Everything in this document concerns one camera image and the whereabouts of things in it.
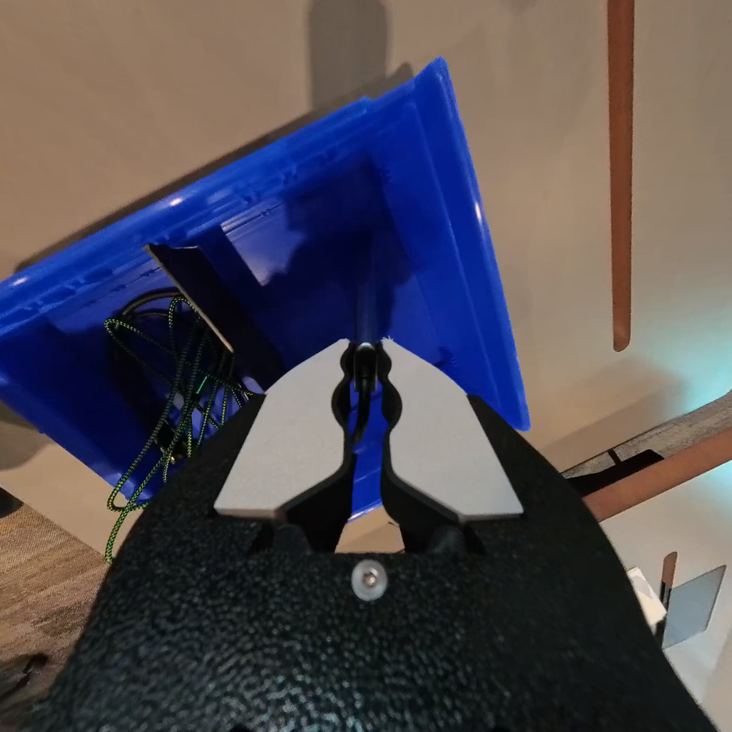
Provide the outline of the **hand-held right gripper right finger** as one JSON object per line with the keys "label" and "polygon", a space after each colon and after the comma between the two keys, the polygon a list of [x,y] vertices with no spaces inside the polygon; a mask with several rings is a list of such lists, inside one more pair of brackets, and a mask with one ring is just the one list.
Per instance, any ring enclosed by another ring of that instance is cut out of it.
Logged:
{"label": "hand-held right gripper right finger", "polygon": [[454,529],[513,520],[523,506],[469,396],[449,376],[393,340],[380,344],[387,422],[381,502],[407,553],[425,553]]}

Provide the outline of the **blue plastic bin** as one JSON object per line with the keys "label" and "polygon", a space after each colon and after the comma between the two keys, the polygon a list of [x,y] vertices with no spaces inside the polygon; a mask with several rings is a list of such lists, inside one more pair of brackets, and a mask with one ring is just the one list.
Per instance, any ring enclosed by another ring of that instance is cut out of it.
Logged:
{"label": "blue plastic bin", "polygon": [[[337,340],[353,345],[354,258],[376,235],[400,268],[384,340],[449,376],[477,400],[479,418],[491,407],[510,427],[529,427],[471,155],[449,70],[436,59],[384,96],[2,281],[2,402],[114,486],[121,522],[150,504],[170,465],[183,478],[201,444],[233,427],[232,412],[244,436],[225,458],[224,484],[266,394],[144,249],[215,228],[256,280],[239,292],[285,374]],[[376,486],[377,460],[381,477],[386,431],[354,453],[352,508],[371,507],[360,490]]]}

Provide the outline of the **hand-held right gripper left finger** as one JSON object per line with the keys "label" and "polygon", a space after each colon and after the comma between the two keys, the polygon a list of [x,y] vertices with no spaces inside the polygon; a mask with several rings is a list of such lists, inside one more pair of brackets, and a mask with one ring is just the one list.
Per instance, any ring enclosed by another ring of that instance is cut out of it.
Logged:
{"label": "hand-held right gripper left finger", "polygon": [[349,340],[337,340],[267,389],[215,500],[219,514],[297,526],[312,550],[337,549],[356,468],[352,354]]}

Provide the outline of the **black usb hub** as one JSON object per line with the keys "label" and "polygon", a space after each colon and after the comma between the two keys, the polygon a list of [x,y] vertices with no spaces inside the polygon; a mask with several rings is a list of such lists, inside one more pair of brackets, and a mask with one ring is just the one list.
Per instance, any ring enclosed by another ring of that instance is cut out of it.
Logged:
{"label": "black usb hub", "polygon": [[355,310],[352,384],[356,416],[350,435],[353,453],[362,451],[386,430],[383,416],[386,370],[382,341],[392,331],[400,268],[388,242],[370,236],[354,258]]}

